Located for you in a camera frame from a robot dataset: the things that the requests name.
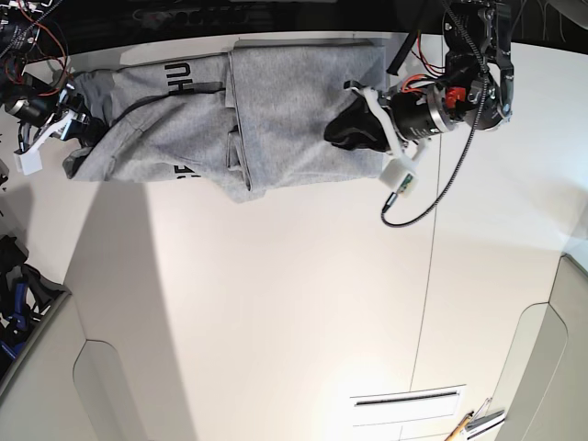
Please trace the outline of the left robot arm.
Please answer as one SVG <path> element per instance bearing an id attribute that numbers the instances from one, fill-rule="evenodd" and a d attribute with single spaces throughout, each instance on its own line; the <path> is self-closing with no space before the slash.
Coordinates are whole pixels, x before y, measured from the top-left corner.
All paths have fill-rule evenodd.
<path id="1" fill-rule="evenodd" d="M 499 1 L 445 1 L 445 64 L 424 65 L 377 102 L 401 146 L 466 123 L 492 130 L 512 115 L 515 69 L 511 61 L 511 8 Z"/>

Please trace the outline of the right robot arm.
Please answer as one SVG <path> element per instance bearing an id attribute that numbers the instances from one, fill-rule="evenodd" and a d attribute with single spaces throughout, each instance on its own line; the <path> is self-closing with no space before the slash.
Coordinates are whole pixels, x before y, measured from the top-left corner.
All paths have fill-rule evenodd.
<path id="1" fill-rule="evenodd" d="M 76 139 L 82 147 L 93 148 L 107 131 L 74 87 L 65 39 L 44 24 L 60 4 L 1 3 L 1 107 L 18 119 L 16 155 L 21 157 L 33 154 L 49 138 Z M 49 83 L 26 71 L 29 64 L 41 61 L 60 67 Z"/>

